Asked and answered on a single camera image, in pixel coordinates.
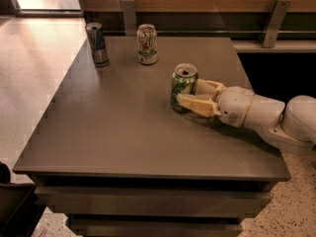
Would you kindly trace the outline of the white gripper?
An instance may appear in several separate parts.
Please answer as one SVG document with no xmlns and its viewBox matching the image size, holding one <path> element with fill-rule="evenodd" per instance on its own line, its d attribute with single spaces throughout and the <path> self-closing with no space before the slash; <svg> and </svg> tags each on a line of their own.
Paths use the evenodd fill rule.
<svg viewBox="0 0 316 237">
<path fill-rule="evenodd" d="M 195 94 L 179 94 L 177 101 L 182 107 L 203 117 L 219 116 L 221 122 L 240 127 L 254 97 L 255 93 L 249 89 L 238 86 L 225 88 L 220 82 L 198 79 Z"/>
</svg>

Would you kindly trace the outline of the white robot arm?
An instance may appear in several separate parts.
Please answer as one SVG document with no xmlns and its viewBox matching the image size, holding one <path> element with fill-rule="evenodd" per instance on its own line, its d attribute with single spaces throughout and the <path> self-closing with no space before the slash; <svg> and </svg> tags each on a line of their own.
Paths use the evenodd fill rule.
<svg viewBox="0 0 316 237">
<path fill-rule="evenodd" d="M 250 89 L 199 79 L 196 91 L 178 94 L 177 101 L 201 116 L 253 130 L 281 151 L 301 153 L 316 147 L 316 99 L 310 96 L 284 103 Z"/>
</svg>

